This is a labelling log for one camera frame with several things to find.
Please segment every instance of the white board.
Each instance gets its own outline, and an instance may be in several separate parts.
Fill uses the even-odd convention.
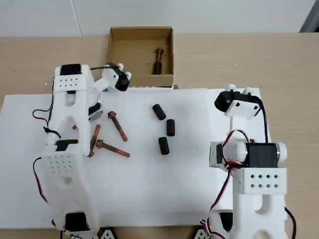
[[[225,173],[208,167],[211,140],[223,140],[229,119],[213,102],[221,90],[138,90],[103,93],[104,112],[113,110],[128,141],[123,142],[103,114],[96,123],[106,143],[131,153],[126,159],[104,149],[85,159],[101,226],[198,225],[220,190]],[[32,162],[41,155],[43,123],[31,112],[50,105],[50,95],[6,96],[0,114],[0,228],[51,227],[49,208],[40,198]],[[170,154],[160,154],[158,138],[165,136],[152,105],[160,104],[174,119],[176,135],[168,137]],[[259,114],[247,133],[263,141]],[[36,170],[41,177],[41,165]],[[231,185],[218,205],[231,209]]]

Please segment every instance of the black rubber cylinder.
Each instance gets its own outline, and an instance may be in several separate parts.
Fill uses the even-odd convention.
[[[175,136],[175,120],[168,119],[166,121],[166,134],[167,136]]]
[[[163,120],[166,118],[166,115],[159,104],[153,105],[152,109],[159,120]]]
[[[161,62],[154,63],[153,75],[160,75],[161,74]]]
[[[169,147],[168,147],[168,142],[166,137],[161,137],[159,138],[159,148],[160,148],[160,153],[162,155],[167,155],[169,154]]]

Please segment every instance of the wooden table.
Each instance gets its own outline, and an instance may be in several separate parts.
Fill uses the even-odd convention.
[[[0,39],[0,104],[6,94],[50,93],[61,64],[105,63],[107,36]],[[175,84],[181,88],[259,87],[272,140],[287,144],[287,205],[298,238],[317,238],[319,208],[319,35],[183,34],[174,37]],[[291,233],[291,221],[287,221]],[[116,228],[119,239],[189,239],[194,227]],[[0,238],[58,238],[53,230],[0,231]]]

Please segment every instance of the bolt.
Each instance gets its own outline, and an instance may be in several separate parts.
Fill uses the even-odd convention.
[[[161,62],[161,56],[163,56],[164,49],[161,47],[156,48],[156,62]]]
[[[111,119],[113,121],[116,129],[120,133],[120,135],[121,135],[122,139],[124,140],[124,142],[128,141],[128,138],[126,137],[124,131],[122,130],[122,127],[121,127],[120,123],[116,119],[116,113],[114,111],[110,111],[108,113],[108,117],[109,117],[109,119]]]
[[[90,153],[88,155],[89,158],[91,158],[94,155],[93,148],[94,148],[96,140],[98,138],[100,129],[101,129],[101,125],[97,124],[95,126],[94,133],[93,133],[93,136],[92,136],[91,142],[90,142]]]
[[[104,143],[103,140],[101,140],[101,139],[99,139],[99,140],[96,141],[96,146],[97,146],[98,148],[105,148],[105,149],[107,149],[107,150],[109,150],[109,151],[115,152],[115,153],[120,154],[120,155],[122,155],[122,156],[125,156],[125,157],[127,157],[127,158],[130,157],[130,154],[129,154],[129,153],[127,153],[127,152],[125,152],[125,151],[122,151],[122,150],[120,150],[120,149],[118,149],[118,148],[115,148],[115,147],[113,147],[113,146],[111,146],[111,145],[108,145],[108,144]]]

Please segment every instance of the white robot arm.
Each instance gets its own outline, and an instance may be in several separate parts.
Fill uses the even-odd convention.
[[[201,223],[215,238],[258,239],[259,232],[264,232],[269,239],[287,239],[287,169],[278,167],[278,162],[287,158],[287,149],[281,142],[268,142],[262,101],[249,88],[241,93],[229,85],[217,97],[215,106],[230,117],[230,132],[225,141],[211,143],[209,164],[228,171],[225,186],[233,176],[233,213],[223,218],[213,205],[207,220]],[[245,125],[260,111],[264,114],[265,142],[253,142],[245,134]],[[256,197],[262,198],[257,211],[253,203]]]
[[[100,228],[96,204],[86,180],[83,161],[90,151],[90,120],[102,113],[103,90],[126,91],[131,74],[123,65],[108,63],[94,82],[88,65],[63,65],[55,69],[53,104],[42,154],[45,191],[58,230],[92,239]],[[78,128],[78,139],[62,139],[68,123]]]

